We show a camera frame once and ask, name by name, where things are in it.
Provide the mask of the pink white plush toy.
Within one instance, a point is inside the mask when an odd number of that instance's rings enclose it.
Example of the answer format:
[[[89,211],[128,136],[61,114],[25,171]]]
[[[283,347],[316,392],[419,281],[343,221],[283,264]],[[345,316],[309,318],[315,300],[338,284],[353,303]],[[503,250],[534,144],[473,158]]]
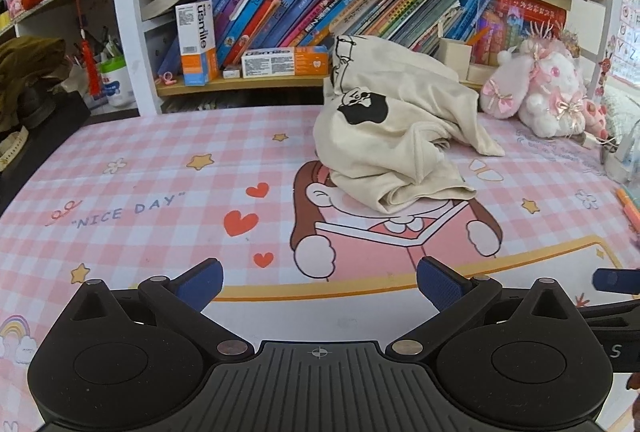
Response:
[[[582,73],[563,42],[529,38],[500,52],[497,62],[480,89],[485,114],[518,117],[539,138],[608,138],[606,109],[588,100]]]

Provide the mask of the cream t-shirt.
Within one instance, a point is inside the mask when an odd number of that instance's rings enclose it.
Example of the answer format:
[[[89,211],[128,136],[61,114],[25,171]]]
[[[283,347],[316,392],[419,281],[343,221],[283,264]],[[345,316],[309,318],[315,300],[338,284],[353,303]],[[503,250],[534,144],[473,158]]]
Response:
[[[384,214],[420,199],[472,199],[445,155],[450,140],[486,157],[506,153],[454,70],[376,36],[335,39],[314,144],[338,188]]]

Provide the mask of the pink checkered tablecloth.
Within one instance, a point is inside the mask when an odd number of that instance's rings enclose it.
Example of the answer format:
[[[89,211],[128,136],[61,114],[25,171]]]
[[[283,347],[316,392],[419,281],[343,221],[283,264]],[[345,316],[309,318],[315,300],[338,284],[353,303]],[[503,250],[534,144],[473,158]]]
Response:
[[[80,285],[130,289],[208,259],[224,268],[209,318],[254,343],[386,344],[434,308],[416,261],[510,287],[555,278],[584,308],[601,267],[635,268],[636,236],[599,155],[487,120],[503,155],[446,152],[500,227],[496,251],[472,214],[443,204],[396,218],[345,199],[318,163],[314,107],[164,114],[89,126],[35,173],[1,219],[1,426],[41,417],[27,368]]]

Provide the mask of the tall white orange toothpaste box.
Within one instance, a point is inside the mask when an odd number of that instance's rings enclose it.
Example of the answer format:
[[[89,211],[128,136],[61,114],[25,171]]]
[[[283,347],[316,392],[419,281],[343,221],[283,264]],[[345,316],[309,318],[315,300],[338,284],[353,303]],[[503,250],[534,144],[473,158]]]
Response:
[[[183,81],[204,86],[218,77],[213,3],[211,0],[176,7]]]

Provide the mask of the lying white orange toothpaste box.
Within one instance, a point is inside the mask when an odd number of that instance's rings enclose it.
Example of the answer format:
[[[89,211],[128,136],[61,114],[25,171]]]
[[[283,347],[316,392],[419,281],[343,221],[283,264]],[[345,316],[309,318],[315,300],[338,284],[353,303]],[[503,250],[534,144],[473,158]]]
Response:
[[[242,77],[324,77],[329,73],[330,54],[324,46],[261,48],[241,57]]]

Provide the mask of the row of colourful books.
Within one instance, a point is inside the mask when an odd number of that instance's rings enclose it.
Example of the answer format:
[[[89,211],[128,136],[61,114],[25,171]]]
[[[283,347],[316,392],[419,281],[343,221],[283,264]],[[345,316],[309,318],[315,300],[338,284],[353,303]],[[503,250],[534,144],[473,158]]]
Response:
[[[478,62],[528,36],[553,39],[570,0],[197,0],[209,2],[220,70],[252,51],[325,51],[339,36],[377,36],[435,55],[447,41],[488,48]]]

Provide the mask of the cream square pen holder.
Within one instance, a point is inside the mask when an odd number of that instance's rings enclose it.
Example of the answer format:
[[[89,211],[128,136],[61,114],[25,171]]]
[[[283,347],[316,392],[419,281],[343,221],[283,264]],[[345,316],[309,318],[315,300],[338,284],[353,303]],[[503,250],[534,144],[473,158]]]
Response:
[[[465,81],[468,77],[472,48],[461,41],[441,38],[436,52],[437,59],[454,70],[458,79]]]

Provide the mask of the orange marker pen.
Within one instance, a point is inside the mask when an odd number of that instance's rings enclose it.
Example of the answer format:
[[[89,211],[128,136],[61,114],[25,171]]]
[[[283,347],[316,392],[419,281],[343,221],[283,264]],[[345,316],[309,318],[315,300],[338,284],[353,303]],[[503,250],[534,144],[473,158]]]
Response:
[[[623,207],[624,215],[636,233],[640,232],[640,212],[623,187],[616,189],[615,195]]]

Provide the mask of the white green lidded can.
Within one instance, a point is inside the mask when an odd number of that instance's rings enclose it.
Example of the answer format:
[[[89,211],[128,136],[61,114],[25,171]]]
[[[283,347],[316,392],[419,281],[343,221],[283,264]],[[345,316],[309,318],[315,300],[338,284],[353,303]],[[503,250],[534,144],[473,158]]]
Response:
[[[134,102],[126,60],[117,56],[100,63],[103,92],[108,103],[115,108],[124,108]]]

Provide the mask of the red hanging tassel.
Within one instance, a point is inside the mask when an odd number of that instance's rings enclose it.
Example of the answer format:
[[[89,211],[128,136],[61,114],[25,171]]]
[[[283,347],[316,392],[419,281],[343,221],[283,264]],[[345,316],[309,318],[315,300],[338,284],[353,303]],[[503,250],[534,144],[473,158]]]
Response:
[[[82,17],[80,0],[75,0],[78,26],[81,37],[81,53],[84,58],[87,76],[88,76],[88,91],[92,97],[99,97],[101,95],[101,78],[99,75],[96,61],[94,60],[93,50],[88,40],[88,36],[85,30],[84,18]]]

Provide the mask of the brown garment pile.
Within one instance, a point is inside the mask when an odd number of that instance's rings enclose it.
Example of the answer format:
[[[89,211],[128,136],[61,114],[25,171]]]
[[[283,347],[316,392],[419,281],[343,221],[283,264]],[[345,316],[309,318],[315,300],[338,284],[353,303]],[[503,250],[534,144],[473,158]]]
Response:
[[[52,74],[65,59],[60,38],[20,36],[1,44],[1,131],[17,124],[18,96],[38,79]]]

